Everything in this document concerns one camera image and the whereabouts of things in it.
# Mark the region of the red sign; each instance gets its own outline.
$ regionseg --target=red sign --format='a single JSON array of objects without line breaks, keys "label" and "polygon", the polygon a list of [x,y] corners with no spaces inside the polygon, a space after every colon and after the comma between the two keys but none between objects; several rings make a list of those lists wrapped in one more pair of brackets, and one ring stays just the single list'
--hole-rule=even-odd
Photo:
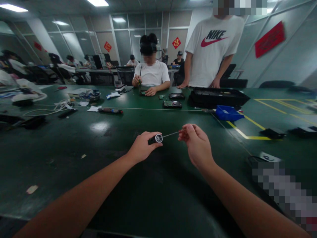
[{"label": "red sign", "polygon": [[105,45],[103,46],[108,52],[111,51],[112,46],[106,41]]},{"label": "red sign", "polygon": [[37,48],[39,51],[42,51],[42,46],[36,41],[34,41],[34,47]]},{"label": "red sign", "polygon": [[255,43],[255,56],[259,58],[278,44],[285,41],[285,39],[284,24],[280,21]]},{"label": "red sign", "polygon": [[175,49],[177,49],[177,47],[179,47],[181,44],[181,41],[179,40],[179,38],[177,37],[174,41],[173,41],[173,46]]}]

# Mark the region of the fluorescent light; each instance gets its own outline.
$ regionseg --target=fluorescent light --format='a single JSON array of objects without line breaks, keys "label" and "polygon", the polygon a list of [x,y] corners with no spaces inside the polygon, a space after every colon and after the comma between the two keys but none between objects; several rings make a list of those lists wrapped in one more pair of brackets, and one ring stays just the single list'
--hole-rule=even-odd
[{"label": "fluorescent light", "polygon": [[116,23],[123,23],[125,20],[123,18],[112,18]]},{"label": "fluorescent light", "polygon": [[109,4],[105,0],[88,0],[95,7],[107,7]]},{"label": "fluorescent light", "polygon": [[69,25],[69,24],[62,22],[62,21],[52,21],[52,22],[57,24],[57,25]]},{"label": "fluorescent light", "polygon": [[28,10],[24,8],[20,8],[11,4],[2,4],[0,5],[0,7],[11,10],[11,11],[15,11],[15,12],[28,12]]}]

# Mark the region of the green table surface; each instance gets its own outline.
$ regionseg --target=green table surface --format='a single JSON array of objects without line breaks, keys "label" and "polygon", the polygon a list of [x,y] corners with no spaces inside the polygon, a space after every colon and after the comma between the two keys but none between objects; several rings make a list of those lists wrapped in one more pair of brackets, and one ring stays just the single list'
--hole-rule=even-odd
[{"label": "green table surface", "polygon": [[[0,101],[7,115],[22,116],[35,109],[53,109],[54,103],[69,98],[67,92],[83,86],[57,86],[42,91],[48,98],[25,108]],[[106,96],[114,88],[99,89],[98,105],[120,108],[123,115],[86,112],[77,106],[70,119],[58,114],[46,117],[47,123],[35,130],[15,128],[0,132],[0,215],[31,219],[57,197],[90,175],[124,155],[135,138],[144,131],[160,131],[167,135],[186,123],[199,125],[208,135],[216,163],[251,192],[275,205],[271,198],[252,181],[246,164],[250,154],[264,151],[285,161],[290,173],[302,188],[316,187],[316,139],[300,139],[287,135],[281,141],[246,139],[226,121],[217,121],[201,109],[187,104],[190,89],[170,88],[154,97],[139,96],[133,89],[118,98]],[[317,124],[315,113],[307,109],[313,96],[277,89],[244,89],[251,99],[243,113],[264,128],[282,131]],[[158,95],[183,92],[183,108],[163,109]],[[277,103],[273,99],[288,99]],[[258,125],[248,119],[234,125],[248,137],[261,136]],[[39,188],[31,195],[25,191]],[[143,237],[243,237],[233,218],[191,164],[186,145],[177,135],[164,138],[163,147],[147,160],[133,167],[103,203],[88,228]]]}]

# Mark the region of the left hand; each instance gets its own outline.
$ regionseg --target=left hand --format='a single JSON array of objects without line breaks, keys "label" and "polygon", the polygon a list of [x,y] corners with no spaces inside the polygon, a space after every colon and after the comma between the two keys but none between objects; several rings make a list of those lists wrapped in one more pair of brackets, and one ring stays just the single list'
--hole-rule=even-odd
[{"label": "left hand", "polygon": [[157,92],[157,88],[156,87],[150,87],[146,92],[145,92],[145,96],[154,96]]},{"label": "left hand", "polygon": [[135,163],[139,163],[145,160],[153,150],[158,147],[163,146],[162,143],[153,143],[149,145],[148,140],[152,137],[156,136],[157,134],[162,134],[161,132],[143,132],[139,135],[132,147],[130,148],[129,152],[126,154],[130,159],[132,159]]},{"label": "left hand", "polygon": [[210,88],[220,88],[220,79],[215,78],[209,87]]}]

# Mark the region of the blue bin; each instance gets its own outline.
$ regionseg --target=blue bin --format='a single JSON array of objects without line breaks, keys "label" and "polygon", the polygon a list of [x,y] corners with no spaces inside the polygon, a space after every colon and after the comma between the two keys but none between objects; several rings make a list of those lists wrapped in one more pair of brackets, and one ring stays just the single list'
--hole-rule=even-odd
[{"label": "blue bin", "polygon": [[244,118],[244,115],[239,114],[230,106],[217,106],[216,114],[222,121],[237,121]]}]

